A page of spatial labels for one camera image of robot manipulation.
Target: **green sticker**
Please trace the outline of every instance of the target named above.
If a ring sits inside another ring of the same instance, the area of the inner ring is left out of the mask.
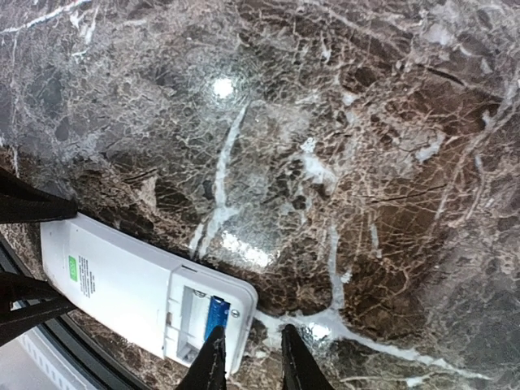
[[[69,275],[71,276],[71,279],[75,282],[78,281],[78,267],[76,264],[76,259],[72,256],[68,257],[68,271]]]

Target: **battery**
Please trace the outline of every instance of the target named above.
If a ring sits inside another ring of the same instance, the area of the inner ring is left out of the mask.
[[[204,341],[210,337],[215,327],[226,327],[228,324],[229,307],[231,304],[219,297],[211,297],[210,309],[208,311],[208,321],[206,323],[206,333]]]

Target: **black strip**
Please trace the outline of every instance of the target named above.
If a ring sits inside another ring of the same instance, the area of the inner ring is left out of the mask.
[[[27,267],[0,236],[0,271],[30,276]],[[149,390],[134,374],[95,343],[68,316],[38,326],[46,339],[95,388]]]

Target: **white plastic device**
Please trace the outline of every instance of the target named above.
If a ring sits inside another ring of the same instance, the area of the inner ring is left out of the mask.
[[[227,376],[238,371],[258,295],[251,284],[148,245],[85,215],[41,224],[43,267],[74,305],[160,358],[190,366],[210,299],[229,306]]]

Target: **marble countertop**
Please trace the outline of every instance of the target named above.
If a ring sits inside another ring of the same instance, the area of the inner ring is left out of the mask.
[[[0,164],[249,281],[337,389],[520,389],[514,0],[0,2]],[[37,229],[0,227],[44,277]],[[153,388],[185,369],[71,316]]]

